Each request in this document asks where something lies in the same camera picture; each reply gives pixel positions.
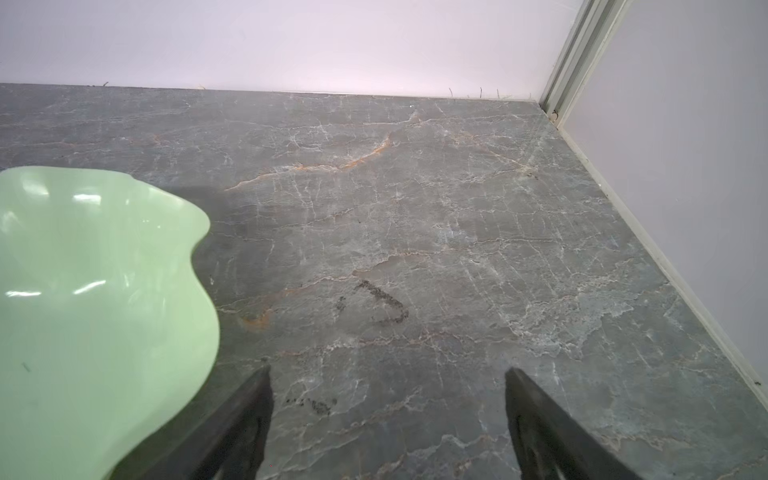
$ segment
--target green ceramic dish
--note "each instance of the green ceramic dish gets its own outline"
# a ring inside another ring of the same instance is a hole
[[[0,478],[98,480],[192,399],[219,346],[193,204],[126,174],[0,172]]]

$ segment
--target dirt stain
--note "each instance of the dirt stain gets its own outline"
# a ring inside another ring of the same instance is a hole
[[[270,317],[272,316],[272,309],[264,310],[260,316],[255,319],[242,319],[243,325],[246,328],[263,332],[270,327]]]
[[[373,295],[373,297],[376,298],[377,300],[382,300],[387,305],[400,310],[400,316],[394,319],[395,323],[402,323],[403,320],[408,318],[409,316],[408,309],[406,308],[405,305],[402,304],[400,300],[396,299],[394,296],[378,288],[376,285],[374,285],[373,283],[370,283],[368,280],[363,280],[362,282],[360,282],[360,284],[355,287],[355,291],[361,288],[368,290],[368,293]]]
[[[323,416],[331,414],[331,408],[325,402],[321,402],[319,400],[310,400],[310,405],[312,406],[312,410],[314,410],[317,415]]]
[[[469,467],[472,466],[472,460],[469,459],[466,462],[457,463],[456,467],[453,469],[453,476],[456,478],[464,475],[464,472],[467,471]]]

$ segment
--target white wall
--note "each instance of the white wall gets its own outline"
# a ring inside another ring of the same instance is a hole
[[[563,125],[763,380],[767,27],[765,0],[636,0]]]
[[[538,100],[582,0],[2,0],[0,82]]]

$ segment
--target gray marble tile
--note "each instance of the gray marble tile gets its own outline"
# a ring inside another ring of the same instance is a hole
[[[517,478],[510,366],[645,478],[768,478],[768,414],[533,103],[2,85],[0,168],[27,164],[212,220],[216,366],[115,478],[262,362],[260,478]]]

